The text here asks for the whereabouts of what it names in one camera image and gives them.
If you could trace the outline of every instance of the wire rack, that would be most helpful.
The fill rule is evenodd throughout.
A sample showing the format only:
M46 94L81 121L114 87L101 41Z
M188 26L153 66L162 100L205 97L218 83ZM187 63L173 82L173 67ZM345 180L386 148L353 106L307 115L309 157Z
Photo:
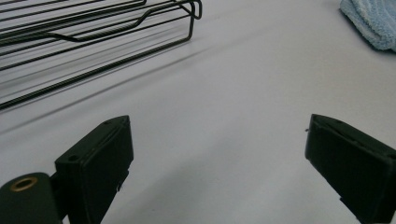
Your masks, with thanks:
M200 0L0 3L0 110L191 39Z

